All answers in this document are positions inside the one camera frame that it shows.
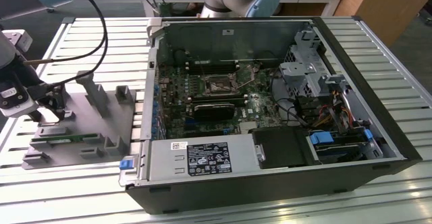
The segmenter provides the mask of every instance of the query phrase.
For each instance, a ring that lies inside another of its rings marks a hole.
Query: aluminum table surface
[[[39,170],[20,167],[36,130],[29,118],[9,119],[0,134],[0,223],[427,223],[432,222],[431,96],[363,22],[324,18],[337,40],[397,121],[424,161],[349,193],[313,196],[217,209],[149,215],[119,186],[119,162]],[[105,90],[127,84],[139,90],[132,130],[137,151],[145,93],[147,18],[109,18],[108,55],[95,81]],[[80,55],[99,44],[97,19],[63,24],[45,58]],[[37,68],[55,82],[91,69],[96,55]],[[75,83],[69,92],[81,92]]]

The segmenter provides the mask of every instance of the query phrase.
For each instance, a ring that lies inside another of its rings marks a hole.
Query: floor
[[[143,17],[140,3],[99,4],[105,17]],[[96,12],[87,1],[75,1],[56,9],[53,13],[41,11],[3,21],[5,29],[25,29],[33,38],[33,45],[25,54],[28,60],[40,59],[49,46],[64,17],[96,17]],[[400,59],[425,89],[432,93],[432,26],[424,19],[415,18],[391,50]]]
[[[425,24],[421,17],[412,20],[391,50],[432,93],[432,26]]]

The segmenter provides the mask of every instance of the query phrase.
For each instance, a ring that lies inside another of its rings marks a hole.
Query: warning label
[[[188,173],[201,176],[232,172],[228,143],[188,145]]]

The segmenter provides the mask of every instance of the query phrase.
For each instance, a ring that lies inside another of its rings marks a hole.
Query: metal frame
[[[300,199],[281,200],[236,207],[223,207],[211,210],[185,212],[171,215],[149,215],[124,193],[117,184],[119,162],[71,166],[55,169],[41,169],[31,174],[20,167],[0,169],[0,213],[4,223],[59,222],[59,223],[425,223],[432,218],[432,120],[424,113],[412,114],[421,107],[432,106],[420,95],[420,87],[413,85],[405,70],[396,71],[397,62],[384,56],[387,48],[380,45],[376,36],[357,24],[351,17],[323,18],[331,27],[336,39],[351,56],[363,76],[365,77],[380,100],[396,119],[412,144],[419,150],[424,161],[396,175],[380,177],[365,186],[349,193],[328,196],[315,196]],[[112,18],[117,23],[112,38],[145,36],[145,25],[121,25],[123,22],[145,21],[145,18]],[[97,36],[95,24],[97,18],[76,20],[84,26],[85,32],[73,37]],[[48,49],[59,48],[56,35]],[[124,54],[124,60],[133,61],[136,54]],[[333,58],[328,60],[335,70],[340,72]],[[117,72],[127,79],[129,74]],[[140,125],[141,115],[135,115],[135,125]],[[27,128],[29,122],[9,120],[0,139],[21,147],[25,135],[16,137]],[[132,152],[140,152],[140,144],[132,143]]]
[[[96,0],[97,3],[143,3],[145,17],[155,17],[155,11],[145,0]],[[165,0],[167,3],[203,3],[204,0]],[[280,0],[280,3],[325,3],[321,16],[335,14],[340,0]]]

